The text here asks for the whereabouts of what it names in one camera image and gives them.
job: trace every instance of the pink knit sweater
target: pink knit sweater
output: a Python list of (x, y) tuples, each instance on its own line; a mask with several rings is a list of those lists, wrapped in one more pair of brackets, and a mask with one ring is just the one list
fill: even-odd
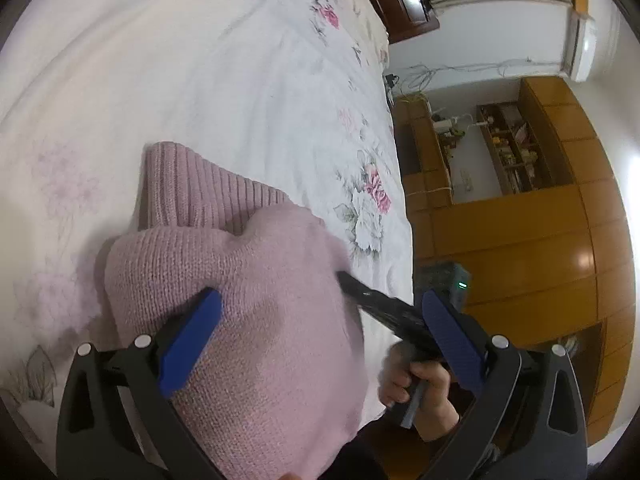
[(219, 290), (222, 321), (176, 410), (229, 480), (315, 479), (366, 394), (360, 318), (335, 279), (350, 268), (342, 243), (284, 193), (179, 144), (152, 146), (146, 176), (150, 228), (117, 240), (106, 268), (123, 343)]

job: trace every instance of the black handle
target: black handle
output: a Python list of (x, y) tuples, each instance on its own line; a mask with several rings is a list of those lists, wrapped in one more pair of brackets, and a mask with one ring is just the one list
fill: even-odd
[(386, 417), (406, 430), (411, 429), (427, 386), (429, 386), (429, 381), (412, 376), (411, 386), (407, 388), (409, 401), (394, 403), (391, 408), (386, 410)]
[[(430, 355), (420, 352), (408, 341), (398, 344), (400, 352), (400, 365), (405, 370), (409, 370), (409, 365), (414, 361), (427, 361)], [(415, 414), (420, 408), (420, 403), (424, 397), (424, 391), (429, 386), (429, 381), (420, 379), (411, 374), (411, 385), (406, 389), (409, 393), (407, 402), (395, 402), (393, 406), (386, 410), (386, 417), (406, 430), (414, 424)]]

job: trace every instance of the white bedsheet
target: white bedsheet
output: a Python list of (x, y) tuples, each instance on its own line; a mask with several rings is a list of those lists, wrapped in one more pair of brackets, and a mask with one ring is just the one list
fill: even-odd
[[(356, 1), (33, 0), (23, 14), (0, 53), (0, 392), (47, 463), (74, 348), (114, 342), (101, 248), (136, 226), (145, 145), (181, 142), (280, 188), (348, 243), (357, 277), (411, 301), (386, 45), (363, 37)], [(364, 330), (363, 425), (394, 341), (366, 316)]]

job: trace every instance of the human hand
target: human hand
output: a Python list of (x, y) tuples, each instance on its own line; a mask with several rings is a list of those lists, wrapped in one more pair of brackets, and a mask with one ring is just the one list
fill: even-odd
[[(437, 440), (453, 430), (460, 420), (458, 412), (448, 399), (451, 376), (436, 361), (411, 363), (409, 370), (414, 376), (429, 381), (414, 418), (415, 429), (425, 442)], [(411, 380), (408, 370), (402, 365), (399, 344), (396, 344), (389, 351), (380, 377), (380, 402), (387, 407), (395, 402), (408, 402), (409, 393), (406, 388), (411, 385)]]

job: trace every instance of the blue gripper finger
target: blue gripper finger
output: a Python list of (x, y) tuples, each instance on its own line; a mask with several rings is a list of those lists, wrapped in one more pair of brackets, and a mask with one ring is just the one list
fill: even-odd
[(220, 322), (222, 296), (211, 289), (186, 316), (174, 340), (159, 358), (158, 387), (165, 399), (186, 384), (198, 357)]
[(460, 387), (477, 399), (484, 388), (484, 356), (433, 290), (422, 297), (422, 318)]

